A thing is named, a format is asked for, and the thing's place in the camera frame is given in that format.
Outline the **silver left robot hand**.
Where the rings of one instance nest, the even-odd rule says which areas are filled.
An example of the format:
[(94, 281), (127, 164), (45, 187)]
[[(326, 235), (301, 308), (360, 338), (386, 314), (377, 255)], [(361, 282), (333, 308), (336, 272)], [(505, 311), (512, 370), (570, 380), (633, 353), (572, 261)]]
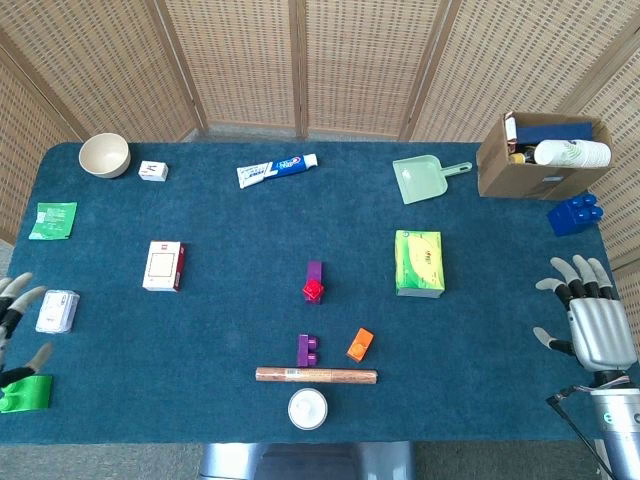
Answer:
[(6, 351), (17, 326), (28, 307), (46, 292), (45, 286), (23, 292), (32, 277), (32, 272), (25, 272), (15, 278), (5, 277), (1, 280), (1, 388), (38, 373), (53, 352), (53, 345), (47, 342), (24, 366), (5, 369)]

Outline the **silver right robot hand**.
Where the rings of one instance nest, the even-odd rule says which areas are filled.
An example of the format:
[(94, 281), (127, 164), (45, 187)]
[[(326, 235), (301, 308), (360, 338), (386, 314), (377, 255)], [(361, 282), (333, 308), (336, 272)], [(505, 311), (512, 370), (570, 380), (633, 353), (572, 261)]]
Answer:
[(550, 290), (566, 311), (571, 338), (560, 340), (534, 327), (537, 340), (550, 350), (573, 356), (587, 371), (623, 371), (638, 361), (624, 306), (601, 262), (574, 255), (571, 262), (560, 257), (550, 264), (561, 279), (545, 278), (535, 288)]

